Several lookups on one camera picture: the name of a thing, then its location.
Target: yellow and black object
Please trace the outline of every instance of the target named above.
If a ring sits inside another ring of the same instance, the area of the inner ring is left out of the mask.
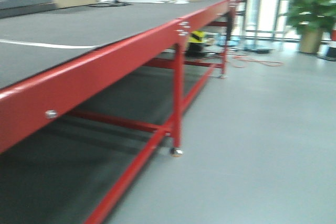
[[[203,52],[204,37],[205,32],[193,31],[189,36],[188,46],[185,55],[188,57],[204,57],[206,54],[205,52]]]

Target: red metal frame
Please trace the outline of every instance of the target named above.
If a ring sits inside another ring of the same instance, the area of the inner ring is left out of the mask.
[[[181,146],[183,112],[214,69],[221,68],[222,73],[224,72],[225,52],[222,54],[222,63],[184,61],[187,36],[180,33],[181,22],[188,22],[190,31],[193,31],[230,11],[229,1],[223,0],[0,90],[0,153],[52,122],[54,119],[45,117],[45,112],[48,110],[56,110],[57,117],[68,113],[90,120],[152,132],[153,136],[146,146],[85,222],[85,224],[101,223],[164,136],[169,135],[173,138],[174,147]],[[176,49],[174,60],[154,59],[156,55],[172,45],[175,45]],[[185,97],[183,96],[184,64],[209,67]],[[174,70],[173,113],[163,125],[72,110],[81,102],[143,65]]]

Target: traffic cone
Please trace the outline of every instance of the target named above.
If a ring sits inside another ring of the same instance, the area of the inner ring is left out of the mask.
[[[327,54],[323,57],[325,60],[336,61],[336,24],[330,35],[329,49]]]

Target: gray floor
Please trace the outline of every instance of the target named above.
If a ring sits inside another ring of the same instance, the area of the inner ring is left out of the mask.
[[[336,223],[336,62],[295,44],[254,58],[285,64],[212,78],[184,117],[183,157],[160,148],[105,224]]]

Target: plant pot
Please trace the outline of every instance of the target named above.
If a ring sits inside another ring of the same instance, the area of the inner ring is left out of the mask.
[[[301,36],[299,51],[304,54],[317,54],[320,49],[323,29],[305,30]]]

